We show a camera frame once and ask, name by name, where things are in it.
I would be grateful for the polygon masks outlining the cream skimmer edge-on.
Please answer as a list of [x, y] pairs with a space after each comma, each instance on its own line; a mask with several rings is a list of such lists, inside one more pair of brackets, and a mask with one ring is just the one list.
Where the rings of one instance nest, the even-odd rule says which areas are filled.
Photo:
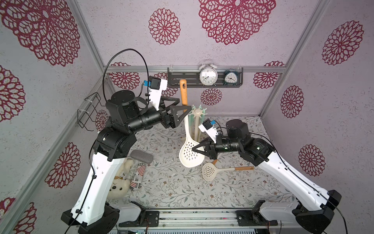
[[254, 170], [254, 166], [246, 166], [246, 167], [233, 167], [233, 168], [217, 168], [213, 163], [206, 163], [202, 167], [202, 177], [205, 181], [213, 181], [217, 174], [224, 171], [250, 171]]

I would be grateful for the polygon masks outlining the lone skimmer orange handle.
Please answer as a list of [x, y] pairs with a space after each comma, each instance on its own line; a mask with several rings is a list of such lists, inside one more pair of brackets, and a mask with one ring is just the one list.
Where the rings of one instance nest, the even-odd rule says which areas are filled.
[[[180, 80], [179, 83], [180, 83], [182, 105], [190, 107], [188, 106], [187, 81], [185, 79], [182, 79]], [[188, 117], [188, 114], [190, 111], [191, 111], [191, 108], [184, 111], [184, 114], [186, 114], [186, 116], [184, 117], [186, 140], [179, 152], [179, 160], [182, 163], [182, 165], [185, 166], [186, 168], [197, 167], [200, 164], [202, 164], [205, 159], [204, 155], [196, 153], [192, 150], [192, 148], [197, 146], [199, 143], [194, 141], [190, 135], [189, 117]]]

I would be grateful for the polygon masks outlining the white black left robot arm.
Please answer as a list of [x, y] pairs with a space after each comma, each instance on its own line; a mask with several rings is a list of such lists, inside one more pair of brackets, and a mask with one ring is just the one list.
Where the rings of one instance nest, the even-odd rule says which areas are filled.
[[158, 110], [148, 105], [140, 109], [138, 103], [147, 101], [130, 90], [118, 91], [106, 101], [110, 117], [90, 149], [90, 172], [74, 207], [61, 215], [68, 226], [79, 226], [78, 233], [107, 234], [116, 226], [120, 210], [106, 199], [118, 169], [137, 141], [135, 134], [159, 123], [166, 129], [176, 128], [191, 111], [191, 106], [179, 105], [177, 98], [161, 97], [160, 101]]

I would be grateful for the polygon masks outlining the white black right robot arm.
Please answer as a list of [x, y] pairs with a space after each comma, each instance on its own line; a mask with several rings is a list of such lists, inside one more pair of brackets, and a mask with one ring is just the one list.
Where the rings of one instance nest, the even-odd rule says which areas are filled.
[[275, 147], [262, 138], [252, 137], [248, 125], [239, 119], [226, 123], [227, 135], [220, 134], [214, 121], [205, 120], [199, 129], [208, 138], [193, 147], [193, 152], [212, 160], [219, 153], [237, 152], [245, 161], [274, 177], [294, 196], [295, 201], [275, 205], [264, 200], [256, 203], [252, 214], [262, 221], [286, 221], [299, 224], [312, 234], [323, 234], [330, 225], [341, 200], [336, 190], [327, 191], [306, 178]]

